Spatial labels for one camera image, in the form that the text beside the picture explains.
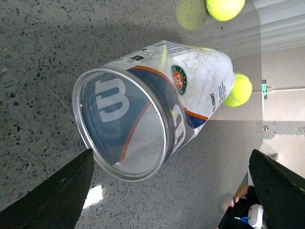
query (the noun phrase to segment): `orange stripe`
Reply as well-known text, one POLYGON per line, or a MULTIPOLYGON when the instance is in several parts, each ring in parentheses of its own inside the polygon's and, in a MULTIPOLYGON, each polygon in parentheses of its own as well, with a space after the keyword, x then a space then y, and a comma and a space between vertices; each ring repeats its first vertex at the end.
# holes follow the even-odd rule
POLYGON ((189 111, 188 109, 186 109, 185 107, 184 107, 184 110, 185 110, 189 115, 194 116, 194 117, 196 117, 196 118, 200 118, 200 119, 203 119, 203 120, 205 120, 205 121, 207 121, 207 120, 209 119, 208 117, 205 117, 205 116, 203 116, 203 115, 200 115, 200 114, 196 114, 196 113, 194 113, 194 112, 191 112, 191 111, 189 111))
POLYGON ((156 70, 156 69, 154 69, 154 68, 150 68, 150 67, 146 67, 146 66, 141 66, 141 65, 137 65, 137 66, 135 66, 135 67, 133 67, 133 68, 136 68, 136 69, 144 69, 144 70, 148 70, 148 71, 153 72, 153 73, 157 73, 158 75, 160 75, 160 76, 162 76, 164 79, 166 79, 166 81, 169 82, 170 85, 171 85, 173 88, 175 88, 174 85, 173 85, 173 83, 166 77, 166 75, 164 75, 162 72, 160 72, 160 71, 158 71, 158 70, 156 70))
POLYGON ((134 124, 133 124, 133 126, 132 126, 132 128, 131 128, 131 130, 130 130, 130 132, 129 132, 129 134, 128 134, 128 136, 127 136, 127 139, 126 139, 126 141, 125 141, 125 144, 124 144, 124 146, 123 146, 123 149, 122 149, 122 152, 121 152, 121 156, 120 156, 119 161, 122 161, 122 160, 125 158, 125 155, 126 155, 126 152, 127 152, 127 148, 128 148, 129 143, 130 143, 130 140, 131 140, 131 138, 132 138, 132 135, 133 135, 133 133, 134 133, 134 130, 136 129, 136 127, 137 127, 137 125, 138 125, 140 119, 142 118, 143 114, 145 113, 145 111, 147 110, 147 108, 149 107, 150 104, 151 104, 151 101, 148 101, 148 102, 146 103, 146 105, 144 106, 144 108, 141 110, 141 113, 139 114, 139 116, 137 117, 137 119, 135 120, 135 122, 134 122, 134 124))

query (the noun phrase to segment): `roland garros logo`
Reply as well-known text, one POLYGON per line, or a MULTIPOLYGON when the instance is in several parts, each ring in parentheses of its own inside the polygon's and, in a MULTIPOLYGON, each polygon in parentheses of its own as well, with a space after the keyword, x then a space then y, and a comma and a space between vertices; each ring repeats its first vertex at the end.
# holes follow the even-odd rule
POLYGON ((173 65, 171 71, 172 71, 172 76, 175 80, 177 92, 180 95, 183 95, 187 87, 187 77, 185 71, 183 70, 182 67, 178 65, 173 65))

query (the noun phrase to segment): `can opening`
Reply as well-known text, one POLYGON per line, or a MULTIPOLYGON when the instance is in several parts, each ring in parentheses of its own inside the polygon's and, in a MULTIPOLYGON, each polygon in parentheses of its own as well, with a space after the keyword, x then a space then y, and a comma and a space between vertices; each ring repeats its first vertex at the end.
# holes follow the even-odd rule
POLYGON ((129 74, 86 72, 75 84, 73 109, 96 161, 121 179, 138 180, 160 167, 166 139, 152 92, 129 74))

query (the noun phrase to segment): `person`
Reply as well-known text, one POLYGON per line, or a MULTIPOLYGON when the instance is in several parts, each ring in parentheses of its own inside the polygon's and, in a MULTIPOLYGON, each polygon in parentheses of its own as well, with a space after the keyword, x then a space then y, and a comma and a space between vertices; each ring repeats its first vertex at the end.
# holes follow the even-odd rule
POLYGON ((253 229, 246 223, 246 218, 254 204, 260 205, 255 188, 250 185, 240 186, 217 229, 253 229))

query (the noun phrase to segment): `yellow tennis ball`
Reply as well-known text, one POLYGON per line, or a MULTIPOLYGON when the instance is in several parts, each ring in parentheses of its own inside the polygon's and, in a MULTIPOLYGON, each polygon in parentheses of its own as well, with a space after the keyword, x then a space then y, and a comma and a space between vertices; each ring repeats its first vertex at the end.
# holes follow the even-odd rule
POLYGON ((235 107, 247 102, 252 93, 252 84, 248 77, 243 74, 236 73, 236 81, 231 93, 225 99, 224 104, 235 107))
POLYGON ((218 21, 234 18, 244 7, 245 0, 207 0, 209 13, 218 21))

